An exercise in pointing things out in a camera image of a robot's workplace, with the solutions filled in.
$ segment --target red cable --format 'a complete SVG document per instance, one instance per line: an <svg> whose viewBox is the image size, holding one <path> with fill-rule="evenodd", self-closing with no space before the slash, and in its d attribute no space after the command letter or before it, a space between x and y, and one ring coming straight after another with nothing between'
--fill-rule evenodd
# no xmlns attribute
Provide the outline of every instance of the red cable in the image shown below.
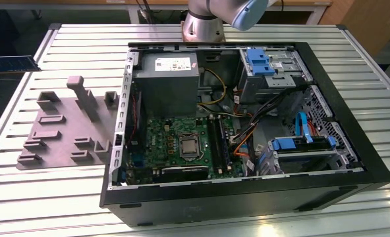
<svg viewBox="0 0 390 237"><path fill-rule="evenodd" d="M133 95L133 104L134 104L134 122L135 122L135 126L134 126L134 131L133 131L133 134L131 134L131 137L130 137L130 140L127 142L127 146L130 146L130 142L133 141L133 138L134 138L134 135L135 135L135 132L137 132L137 101L135 101L135 95Z"/></svg>
<svg viewBox="0 0 390 237"><path fill-rule="evenodd" d="M312 121L308 121L308 124L312 126L313 135L317 136L318 135L318 132L317 132L317 129L316 129L316 126L314 126L313 122Z"/></svg>

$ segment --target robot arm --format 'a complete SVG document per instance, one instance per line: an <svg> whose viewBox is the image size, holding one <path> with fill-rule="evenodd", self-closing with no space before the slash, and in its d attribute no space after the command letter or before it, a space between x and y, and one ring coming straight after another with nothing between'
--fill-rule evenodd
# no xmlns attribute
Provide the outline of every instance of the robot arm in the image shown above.
<svg viewBox="0 0 390 237"><path fill-rule="evenodd" d="M249 30L262 17L268 3L269 0L190 0L185 40L222 41L224 21L241 31Z"/></svg>

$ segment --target ram slot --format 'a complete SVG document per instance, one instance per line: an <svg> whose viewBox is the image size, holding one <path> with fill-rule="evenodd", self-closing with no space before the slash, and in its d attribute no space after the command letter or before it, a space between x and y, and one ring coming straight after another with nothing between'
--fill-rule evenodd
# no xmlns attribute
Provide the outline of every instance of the ram slot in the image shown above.
<svg viewBox="0 0 390 237"><path fill-rule="evenodd" d="M215 122L218 123L220 127L220 143L221 143L221 152L222 152L222 163L226 170L232 170L232 161L230 161L230 155L229 155L229 146L228 146L228 140L226 140L226 133L225 133L225 126L222 119L217 119Z"/></svg>
<svg viewBox="0 0 390 237"><path fill-rule="evenodd" d="M220 143L221 140L220 140L220 133L218 133L215 120L217 118L214 117L209 118L207 131L209 131L209 141L210 141L214 172L222 174L224 173L222 151L221 151L222 144Z"/></svg>

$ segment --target wooden cabinet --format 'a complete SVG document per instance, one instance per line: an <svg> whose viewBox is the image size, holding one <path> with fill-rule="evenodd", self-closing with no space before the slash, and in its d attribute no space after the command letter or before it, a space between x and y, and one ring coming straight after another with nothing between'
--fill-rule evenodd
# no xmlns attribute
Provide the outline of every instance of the wooden cabinet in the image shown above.
<svg viewBox="0 0 390 237"><path fill-rule="evenodd" d="M334 0L320 24L344 24L376 56L390 40L390 0Z"/></svg>

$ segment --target green motherboard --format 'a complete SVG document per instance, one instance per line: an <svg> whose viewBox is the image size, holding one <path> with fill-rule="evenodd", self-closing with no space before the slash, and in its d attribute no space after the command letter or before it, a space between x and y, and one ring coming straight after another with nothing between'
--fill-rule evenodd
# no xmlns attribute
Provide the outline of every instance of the green motherboard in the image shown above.
<svg viewBox="0 0 390 237"><path fill-rule="evenodd" d="M226 133L226 142L236 134L232 117L220 118ZM229 150L229 156L233 161L230 169L218 172L214 167L214 157L207 129L209 118L169 118L150 119L147 121L147 141L146 151L142 155L145 160L145 169L181 165L202 165L210 170L209 179L242 177L242 162L233 157L233 151ZM194 158L183 158L185 147L183 138L195 138L197 151L199 155Z"/></svg>

